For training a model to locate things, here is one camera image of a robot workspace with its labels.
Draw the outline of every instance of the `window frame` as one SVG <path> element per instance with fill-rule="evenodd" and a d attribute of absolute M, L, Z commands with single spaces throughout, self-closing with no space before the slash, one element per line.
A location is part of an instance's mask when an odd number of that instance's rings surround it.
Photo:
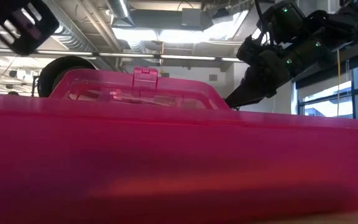
<path fill-rule="evenodd" d="M 351 70 L 351 90 L 342 92 L 339 94 L 339 98 L 351 97 L 352 107 L 353 107 L 353 119 L 358 119 L 358 67 Z M 298 114 L 305 115 L 305 106 L 312 105 L 315 103 L 321 103 L 329 100 L 336 100 L 337 94 L 317 98 L 314 100 L 303 101 L 303 99 L 298 100 Z"/>

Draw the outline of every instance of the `cable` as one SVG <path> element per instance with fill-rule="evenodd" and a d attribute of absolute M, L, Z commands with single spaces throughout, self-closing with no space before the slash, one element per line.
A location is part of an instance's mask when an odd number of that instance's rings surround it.
<path fill-rule="evenodd" d="M 262 23 L 262 30 L 259 34 L 259 37 L 258 37 L 258 42 L 261 43 L 262 42 L 262 39 L 264 38 L 264 35 L 266 33 L 266 29 L 267 29 L 267 24 L 266 24 L 266 21 L 265 21 L 265 18 L 262 14 L 262 10 L 260 9 L 260 5 L 259 5 L 259 0 L 255 0 L 255 7 L 256 7 L 256 11 L 258 12 L 258 16 L 259 16 L 259 19 Z"/>
<path fill-rule="evenodd" d="M 5 75 L 6 71 L 8 71 L 11 67 L 11 65 L 13 64 L 13 62 L 16 60 L 17 56 L 13 58 L 13 60 L 11 61 L 11 63 L 6 67 L 5 71 L 2 72 L 2 74 L 0 74 L 0 78 Z"/>
<path fill-rule="evenodd" d="M 339 50 L 336 50 L 337 60 L 338 60 L 338 94 L 337 94 L 337 111 L 336 116 L 339 117 L 339 85 L 341 84 L 341 56 Z"/>
<path fill-rule="evenodd" d="M 350 67 L 349 67 L 349 59 L 348 60 L 346 60 L 346 82 L 348 82 L 348 81 L 351 81 L 352 80 L 352 77 L 351 77 L 351 69 L 350 69 Z M 347 93 L 346 93 L 346 96 L 351 96 L 351 90 L 352 89 L 352 84 L 351 84 L 351 88 L 349 89 L 347 89 Z"/>
<path fill-rule="evenodd" d="M 208 42 L 222 43 L 222 44 L 242 44 L 241 41 L 221 41 L 221 40 L 209 40 Z"/>
<path fill-rule="evenodd" d="M 271 32 L 270 31 L 268 32 L 268 40 L 266 37 L 266 42 L 268 42 L 270 40 L 270 46 L 274 47 L 274 33 L 273 33 L 273 29 L 270 29 L 270 30 L 271 30 Z"/>
<path fill-rule="evenodd" d="M 189 4 L 189 6 L 191 6 L 191 8 L 194 9 L 193 5 L 190 4 L 190 2 L 188 2 L 188 1 L 181 1 L 181 2 L 179 3 L 179 6 L 178 6 L 178 8 L 177 8 L 177 11 L 179 11 L 179 7 L 180 7 L 184 2 L 187 3 L 187 4 Z"/>
<path fill-rule="evenodd" d="M 164 54 L 164 41 L 162 42 L 162 44 L 161 44 L 161 54 Z M 163 73 L 163 63 L 164 63 L 164 59 L 160 59 L 160 74 L 162 74 Z"/>
<path fill-rule="evenodd" d="M 276 95 L 274 95 L 274 101 L 273 101 L 273 110 L 272 110 L 272 113 L 274 113 L 274 111 L 276 110 Z"/>
<path fill-rule="evenodd" d="M 216 45 L 228 45 L 228 46 L 240 46 L 241 45 L 240 43 L 238 43 L 238 44 L 225 44 L 225 43 L 211 42 L 211 41 L 206 41 L 205 43 L 216 44 Z"/>

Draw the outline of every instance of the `table surface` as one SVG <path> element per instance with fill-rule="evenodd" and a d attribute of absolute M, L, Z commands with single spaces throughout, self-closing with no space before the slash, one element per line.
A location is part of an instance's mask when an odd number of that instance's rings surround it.
<path fill-rule="evenodd" d="M 338 213 L 329 215 L 313 215 L 294 220 L 258 222 L 255 224 L 358 224 L 358 212 Z"/>

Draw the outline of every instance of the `wall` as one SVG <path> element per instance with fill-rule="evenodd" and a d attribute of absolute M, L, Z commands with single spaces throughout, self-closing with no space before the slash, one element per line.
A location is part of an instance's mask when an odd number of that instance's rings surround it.
<path fill-rule="evenodd" d="M 240 85 L 248 67 L 246 63 L 234 63 L 234 88 Z"/>
<path fill-rule="evenodd" d="M 240 110 L 263 113 L 296 114 L 296 111 L 292 111 L 294 106 L 291 104 L 294 100 L 297 101 L 297 99 L 295 99 L 296 93 L 293 93 L 293 86 L 294 84 L 292 82 L 288 82 L 278 88 L 277 94 L 270 99 L 264 98 L 257 104 L 242 106 Z"/>
<path fill-rule="evenodd" d="M 325 10 L 328 13 L 335 13 L 340 8 L 339 0 L 316 0 L 316 3 L 317 3 L 317 9 Z"/>
<path fill-rule="evenodd" d="M 234 63 L 230 65 L 225 74 L 225 96 L 228 97 L 234 90 Z"/>
<path fill-rule="evenodd" d="M 317 1 L 316 0 L 298 0 L 298 6 L 305 14 L 305 16 L 310 15 L 317 9 Z"/>
<path fill-rule="evenodd" d="M 161 70 L 160 67 L 151 67 L 155 68 L 158 71 Z M 225 98 L 227 97 L 228 93 L 232 90 L 227 88 L 226 80 L 230 81 L 229 77 L 226 77 L 226 72 L 221 72 L 220 68 L 196 68 L 192 67 L 188 69 L 187 67 L 163 67 L 162 68 L 164 73 L 169 73 L 170 78 L 181 78 L 186 80 L 196 80 L 205 82 L 215 88 L 217 93 Z M 134 72 L 134 67 L 126 67 L 126 71 L 129 73 Z M 218 75 L 217 81 L 210 81 L 209 75 L 215 74 Z"/>

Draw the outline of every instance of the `pink plastic container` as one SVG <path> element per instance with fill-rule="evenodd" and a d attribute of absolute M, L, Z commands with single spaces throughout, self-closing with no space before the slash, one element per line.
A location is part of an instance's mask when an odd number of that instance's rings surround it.
<path fill-rule="evenodd" d="M 210 85 L 158 77 L 152 68 L 135 67 L 134 74 L 102 70 L 68 72 L 50 98 L 113 101 L 169 107 L 229 110 Z"/>
<path fill-rule="evenodd" d="M 244 223 L 358 209 L 358 120 L 102 100 L 108 92 L 0 96 L 0 223 Z"/>

